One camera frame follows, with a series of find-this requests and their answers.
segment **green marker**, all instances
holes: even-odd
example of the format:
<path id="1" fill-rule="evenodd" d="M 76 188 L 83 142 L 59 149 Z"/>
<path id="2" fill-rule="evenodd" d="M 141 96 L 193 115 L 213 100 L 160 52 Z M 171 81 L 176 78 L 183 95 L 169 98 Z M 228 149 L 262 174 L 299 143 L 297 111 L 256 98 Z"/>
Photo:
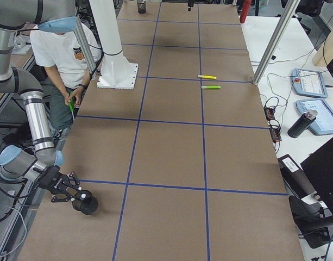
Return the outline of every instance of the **green marker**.
<path id="1" fill-rule="evenodd" d="M 207 86 L 201 86 L 201 89 L 220 89 L 221 87 L 219 85 L 207 85 Z"/>
<path id="2" fill-rule="evenodd" d="M 68 106 L 70 108 L 70 111 L 72 113 L 72 119 L 74 120 L 74 97 L 71 98 L 71 101 L 68 103 Z"/>

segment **metal pole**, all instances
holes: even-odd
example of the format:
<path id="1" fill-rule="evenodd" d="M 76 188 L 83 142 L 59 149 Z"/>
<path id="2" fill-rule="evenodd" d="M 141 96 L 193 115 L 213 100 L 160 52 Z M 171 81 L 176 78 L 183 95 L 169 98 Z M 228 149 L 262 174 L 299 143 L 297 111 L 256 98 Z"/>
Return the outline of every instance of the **metal pole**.
<path id="1" fill-rule="evenodd" d="M 279 44 L 283 33 L 285 32 L 289 21 L 291 20 L 292 16 L 294 15 L 294 12 L 300 3 L 300 0 L 289 0 L 287 3 L 287 6 L 285 8 L 285 11 L 283 12 L 276 28 L 273 33 L 273 36 L 270 39 L 270 42 L 265 50 L 265 53 L 263 54 L 263 57 L 259 63 L 259 66 L 254 74 L 252 83 L 254 85 L 258 85 L 258 82 L 262 78 L 266 67 L 269 64 L 269 61 L 271 60 L 271 57 L 273 53 L 275 52 L 277 45 Z"/>
<path id="2" fill-rule="evenodd" d="M 81 46 L 81 50 L 83 52 L 86 63 L 88 64 L 89 71 L 92 72 L 93 76 L 94 76 L 95 75 L 94 69 L 95 69 L 96 65 L 94 62 L 94 58 L 92 57 L 92 53 L 90 51 L 88 41 L 86 40 L 86 36 L 85 36 L 84 30 L 83 30 L 83 27 L 81 26 L 81 21 L 80 21 L 79 16 L 77 16 L 76 28 L 74 30 L 74 34 L 76 35 L 78 43 Z"/>
<path id="3" fill-rule="evenodd" d="M 255 0 L 255 16 L 259 16 L 259 0 Z"/>

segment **black bottle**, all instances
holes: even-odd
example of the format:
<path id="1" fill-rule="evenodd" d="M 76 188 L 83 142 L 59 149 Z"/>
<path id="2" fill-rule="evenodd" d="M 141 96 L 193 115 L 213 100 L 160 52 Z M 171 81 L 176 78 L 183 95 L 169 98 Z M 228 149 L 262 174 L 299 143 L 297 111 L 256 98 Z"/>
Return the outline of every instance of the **black bottle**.
<path id="1" fill-rule="evenodd" d="M 302 114 L 302 116 L 293 124 L 293 126 L 288 130 L 288 135 L 292 138 L 297 138 L 301 133 L 306 130 L 311 123 L 316 119 L 317 111 L 309 110 Z"/>

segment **tablet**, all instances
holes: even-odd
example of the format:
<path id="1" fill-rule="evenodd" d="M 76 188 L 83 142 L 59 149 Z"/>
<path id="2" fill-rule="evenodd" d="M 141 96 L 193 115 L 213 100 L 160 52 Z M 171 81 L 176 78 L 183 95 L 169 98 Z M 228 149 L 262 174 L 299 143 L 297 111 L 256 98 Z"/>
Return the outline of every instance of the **tablet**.
<path id="1" fill-rule="evenodd" d="M 310 125 L 315 135 L 333 134 L 333 110 L 323 98 L 296 101 L 298 111 L 303 114 L 308 110 L 316 110 L 316 120 Z"/>
<path id="2" fill-rule="evenodd" d="M 299 95 L 316 98 L 328 97 L 321 72 L 295 68 L 292 71 L 292 84 Z"/>

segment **person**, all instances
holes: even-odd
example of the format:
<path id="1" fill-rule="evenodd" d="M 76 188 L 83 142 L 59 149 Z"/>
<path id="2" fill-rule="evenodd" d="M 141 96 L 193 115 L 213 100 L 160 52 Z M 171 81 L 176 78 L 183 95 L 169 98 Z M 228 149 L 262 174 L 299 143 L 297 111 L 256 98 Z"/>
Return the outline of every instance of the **person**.
<path id="1" fill-rule="evenodd" d="M 90 29 L 82 24 L 94 61 L 100 59 L 100 49 Z M 61 131 L 73 123 L 68 103 L 74 97 L 75 107 L 80 106 L 90 82 L 90 72 L 74 32 L 48 33 L 33 30 L 30 42 L 36 63 L 43 66 L 55 85 L 51 89 L 51 124 Z"/>

